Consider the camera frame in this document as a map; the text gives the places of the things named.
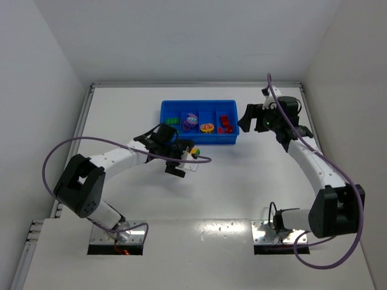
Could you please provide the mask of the red lego with purple flower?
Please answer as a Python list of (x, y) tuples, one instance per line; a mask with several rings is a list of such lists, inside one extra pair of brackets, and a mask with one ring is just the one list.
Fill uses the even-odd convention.
[(218, 134), (233, 134), (233, 126), (218, 127)]

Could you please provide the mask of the red lego block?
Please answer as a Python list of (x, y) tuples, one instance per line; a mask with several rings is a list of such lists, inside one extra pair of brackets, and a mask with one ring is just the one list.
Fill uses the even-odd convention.
[(229, 121), (229, 118), (227, 115), (221, 115), (220, 116), (220, 121), (221, 121), (221, 125), (223, 127), (229, 127), (230, 126), (230, 121)]

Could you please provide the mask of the purple round flower lego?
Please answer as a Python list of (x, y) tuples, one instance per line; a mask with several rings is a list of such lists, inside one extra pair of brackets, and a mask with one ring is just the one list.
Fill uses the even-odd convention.
[(198, 124), (198, 116), (193, 113), (188, 113), (185, 120), (195, 123), (195, 126)]

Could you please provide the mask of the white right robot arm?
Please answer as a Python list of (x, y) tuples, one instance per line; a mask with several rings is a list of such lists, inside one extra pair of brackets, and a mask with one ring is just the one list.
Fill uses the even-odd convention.
[(313, 133), (299, 124), (301, 106), (294, 97), (269, 97), (263, 104), (248, 104), (238, 126), (249, 132), (252, 120), (258, 133), (272, 131), (284, 150), (296, 161), (315, 194), (308, 210), (276, 210), (273, 228), (277, 233), (304, 230), (317, 238), (357, 233), (360, 224), (358, 203), (365, 201), (360, 185), (352, 187), (336, 169), (323, 160)]

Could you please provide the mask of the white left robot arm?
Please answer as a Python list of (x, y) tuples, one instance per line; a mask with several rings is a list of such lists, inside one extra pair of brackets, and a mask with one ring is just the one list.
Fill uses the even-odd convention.
[(194, 158), (190, 151), (194, 141), (181, 139), (177, 130), (159, 124), (147, 133), (133, 138), (128, 144), (100, 155), (74, 155), (66, 165), (54, 190), (54, 197), (80, 218), (87, 218), (110, 233), (129, 228), (126, 219), (102, 199), (104, 183), (125, 170), (163, 159), (165, 172), (183, 178)]

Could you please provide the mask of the blue divided plastic bin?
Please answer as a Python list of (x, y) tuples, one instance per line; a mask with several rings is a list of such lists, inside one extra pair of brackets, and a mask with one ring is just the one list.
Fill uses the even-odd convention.
[[(190, 131), (183, 130), (183, 121), (188, 113), (198, 116), (198, 124)], [(230, 125), (233, 126), (233, 134), (218, 134), (218, 127), (221, 126), (220, 116), (227, 115)], [(160, 121), (165, 123), (166, 118), (177, 117), (179, 124), (170, 125), (177, 130), (182, 139), (189, 139), (195, 144), (225, 145), (235, 144), (239, 135), (237, 126), (238, 113), (236, 101), (234, 100), (165, 100), (161, 103)], [(200, 126), (204, 123), (212, 123), (215, 130), (212, 134), (202, 134)]]

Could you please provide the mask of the metal base plate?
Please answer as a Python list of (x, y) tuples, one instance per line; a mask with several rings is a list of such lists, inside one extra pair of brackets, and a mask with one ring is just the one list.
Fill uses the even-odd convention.
[(280, 246), (293, 245), (296, 238), (300, 236), (303, 230), (290, 230), (282, 233), (276, 233), (264, 220), (252, 220), (252, 237), (254, 246)]
[(149, 224), (145, 221), (125, 221), (119, 223), (114, 231), (106, 231), (93, 225), (89, 237), (91, 245), (143, 245), (149, 230)]

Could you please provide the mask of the green rectangular lego brick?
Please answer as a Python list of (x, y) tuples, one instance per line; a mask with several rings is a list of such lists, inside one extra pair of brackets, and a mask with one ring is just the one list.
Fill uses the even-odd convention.
[(175, 125), (180, 123), (180, 119), (177, 117), (174, 118), (166, 118), (164, 121), (168, 125)]

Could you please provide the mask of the purple rectangular lego brick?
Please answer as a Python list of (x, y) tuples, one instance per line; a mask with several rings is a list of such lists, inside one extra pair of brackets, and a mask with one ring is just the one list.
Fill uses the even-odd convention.
[(184, 131), (190, 131), (193, 127), (195, 127), (195, 123), (191, 123), (187, 120), (183, 121), (183, 130)]

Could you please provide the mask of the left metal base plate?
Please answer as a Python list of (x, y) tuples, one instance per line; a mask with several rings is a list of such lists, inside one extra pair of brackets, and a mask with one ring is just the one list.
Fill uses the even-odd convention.
[(91, 245), (143, 245), (149, 230), (149, 224), (145, 221), (125, 221), (119, 223), (114, 231), (106, 231), (93, 225), (89, 237)]

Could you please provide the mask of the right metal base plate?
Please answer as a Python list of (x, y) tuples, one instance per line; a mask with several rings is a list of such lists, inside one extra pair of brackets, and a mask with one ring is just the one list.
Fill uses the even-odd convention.
[(296, 238), (300, 236), (303, 230), (290, 230), (282, 233), (276, 233), (264, 220), (252, 220), (252, 237), (254, 246), (280, 246), (293, 245)]

